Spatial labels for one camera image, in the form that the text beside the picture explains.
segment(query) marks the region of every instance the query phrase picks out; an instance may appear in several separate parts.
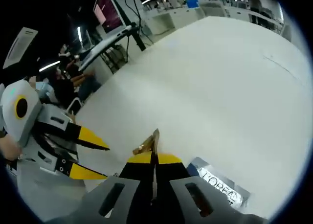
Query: white robot part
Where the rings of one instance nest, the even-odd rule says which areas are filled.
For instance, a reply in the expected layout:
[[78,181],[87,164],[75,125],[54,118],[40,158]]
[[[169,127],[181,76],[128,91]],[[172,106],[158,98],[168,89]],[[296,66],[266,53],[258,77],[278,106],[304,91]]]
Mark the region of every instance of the white robot part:
[[36,91],[25,80],[12,83],[3,91],[0,108],[4,128],[20,146],[26,145],[41,107]]

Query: monitor screen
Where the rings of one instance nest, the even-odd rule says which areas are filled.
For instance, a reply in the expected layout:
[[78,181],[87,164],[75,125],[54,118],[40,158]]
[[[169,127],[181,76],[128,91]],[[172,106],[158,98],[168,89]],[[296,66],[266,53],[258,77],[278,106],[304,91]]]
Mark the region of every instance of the monitor screen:
[[112,0],[96,0],[93,11],[106,33],[125,25]]

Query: cable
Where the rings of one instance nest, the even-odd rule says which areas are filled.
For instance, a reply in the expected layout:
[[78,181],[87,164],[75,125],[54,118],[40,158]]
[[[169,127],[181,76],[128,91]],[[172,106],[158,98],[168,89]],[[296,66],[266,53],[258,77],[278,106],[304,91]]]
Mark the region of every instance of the cable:
[[138,29],[138,36],[140,36],[140,29],[141,29],[141,16],[140,16],[140,13],[139,13],[139,10],[138,10],[138,7],[137,7],[137,4],[136,4],[136,1],[134,1],[134,4],[135,4],[135,8],[137,10],[137,13],[138,13],[138,17],[139,17],[139,29]]
[[139,31],[139,32],[141,31],[141,33],[142,33],[143,35],[145,35],[145,36],[149,39],[149,41],[150,41],[152,44],[154,44],[154,42],[150,39],[150,37],[148,37],[147,34],[145,34],[145,33],[143,32],[143,30],[142,30],[142,27],[141,27],[141,16],[140,16],[140,13],[139,13],[139,10],[138,10],[138,7],[137,7],[137,5],[136,5],[135,0],[134,0],[134,4],[135,4],[135,7],[136,7],[136,9],[137,9],[138,14],[127,4],[126,0],[124,0],[124,1],[125,1],[126,6],[127,6],[128,8],[130,8],[130,9],[135,13],[135,15],[137,15],[138,18],[139,18],[139,30],[138,30],[138,31]]
[[129,46],[129,36],[127,37],[126,63],[128,63],[128,46]]

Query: white table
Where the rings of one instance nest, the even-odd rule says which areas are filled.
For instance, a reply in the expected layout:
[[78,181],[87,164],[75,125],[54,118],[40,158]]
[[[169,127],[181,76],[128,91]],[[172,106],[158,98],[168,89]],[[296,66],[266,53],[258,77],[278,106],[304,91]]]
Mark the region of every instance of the white table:
[[250,15],[255,15],[261,19],[267,20],[268,22],[275,24],[280,30],[283,27],[282,23],[279,23],[276,20],[267,18],[264,15],[261,15],[260,13],[257,13],[257,12],[254,12],[254,11],[251,11],[248,9],[242,9],[242,8],[238,8],[238,7],[234,7],[234,6],[225,6],[224,8],[225,8],[225,10],[227,10],[229,12],[229,15],[231,18],[250,22]]
[[158,12],[148,11],[143,18],[152,34],[159,35],[170,29],[180,29],[204,18],[203,11],[197,8],[176,8]]
[[252,23],[208,17],[148,48],[92,96],[77,121],[112,150],[79,148],[80,161],[119,172],[159,128],[159,151],[185,165],[203,158],[253,193],[246,213],[269,218],[306,163],[311,100],[310,64],[294,45]]

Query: fluorescent light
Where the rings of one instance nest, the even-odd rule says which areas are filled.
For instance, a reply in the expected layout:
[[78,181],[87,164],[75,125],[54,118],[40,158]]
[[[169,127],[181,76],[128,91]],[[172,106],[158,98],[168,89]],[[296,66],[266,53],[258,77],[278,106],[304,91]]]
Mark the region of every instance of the fluorescent light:
[[45,67],[39,69],[39,72],[41,72],[41,71],[43,71],[43,70],[46,70],[47,68],[52,67],[52,66],[54,66],[54,65],[56,65],[56,64],[59,64],[60,62],[61,62],[61,61],[59,60],[59,61],[56,61],[56,62],[54,62],[54,63],[52,63],[52,64],[49,64],[49,65],[47,65],[47,66],[45,66]]
[[284,21],[284,13],[283,13],[283,10],[282,10],[282,7],[279,5],[279,13],[280,13],[280,18],[282,19],[282,21]]
[[151,1],[151,0],[145,0],[142,4],[147,3],[148,1]]
[[82,34],[80,33],[80,27],[77,28],[77,32],[78,32],[78,39],[80,42],[82,42]]

